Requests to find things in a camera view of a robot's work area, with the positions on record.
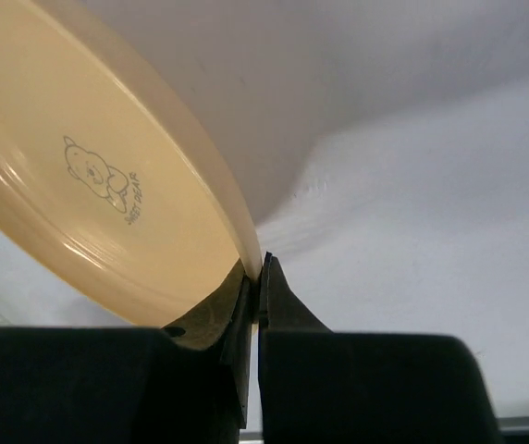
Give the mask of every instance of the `bear illustration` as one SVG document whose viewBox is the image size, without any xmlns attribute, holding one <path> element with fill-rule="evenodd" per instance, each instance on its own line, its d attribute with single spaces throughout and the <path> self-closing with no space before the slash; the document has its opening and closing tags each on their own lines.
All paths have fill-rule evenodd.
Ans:
<svg viewBox="0 0 529 444">
<path fill-rule="evenodd" d="M 99 197 L 106 199 L 119 212 L 127 213 L 127 187 L 129 180 L 113 166 L 106 164 L 98 154 L 86 151 L 72 139 L 65 136 L 65 158 L 68 172 L 77 180 L 88 185 Z"/>
</svg>

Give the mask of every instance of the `white surface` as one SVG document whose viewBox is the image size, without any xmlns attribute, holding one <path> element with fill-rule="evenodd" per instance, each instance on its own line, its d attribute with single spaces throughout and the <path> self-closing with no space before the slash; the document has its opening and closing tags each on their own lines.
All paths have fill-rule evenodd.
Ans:
<svg viewBox="0 0 529 444">
<path fill-rule="evenodd" d="M 529 415 L 529 1 L 86 3 L 205 125 L 325 323 L 459 336 L 498 414 Z M 118 322 L 7 244 L 4 317 Z"/>
</svg>

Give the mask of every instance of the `plate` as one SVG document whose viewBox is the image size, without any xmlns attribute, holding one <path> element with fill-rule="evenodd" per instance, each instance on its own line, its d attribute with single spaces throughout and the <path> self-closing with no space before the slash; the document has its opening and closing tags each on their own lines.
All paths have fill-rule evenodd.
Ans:
<svg viewBox="0 0 529 444">
<path fill-rule="evenodd" d="M 0 0 L 0 229 L 130 322 L 187 313 L 261 254 L 220 153 L 83 6 Z"/>
</svg>

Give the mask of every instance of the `bear logo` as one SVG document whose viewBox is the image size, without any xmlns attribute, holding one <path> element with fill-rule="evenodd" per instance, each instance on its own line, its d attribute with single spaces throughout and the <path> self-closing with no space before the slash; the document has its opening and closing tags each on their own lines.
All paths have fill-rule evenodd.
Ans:
<svg viewBox="0 0 529 444">
<path fill-rule="evenodd" d="M 127 213 L 127 176 L 109 166 L 100 155 L 84 150 L 68 136 L 63 141 L 69 174 L 85 183 L 98 197 L 106 199 L 120 213 Z"/>
</svg>

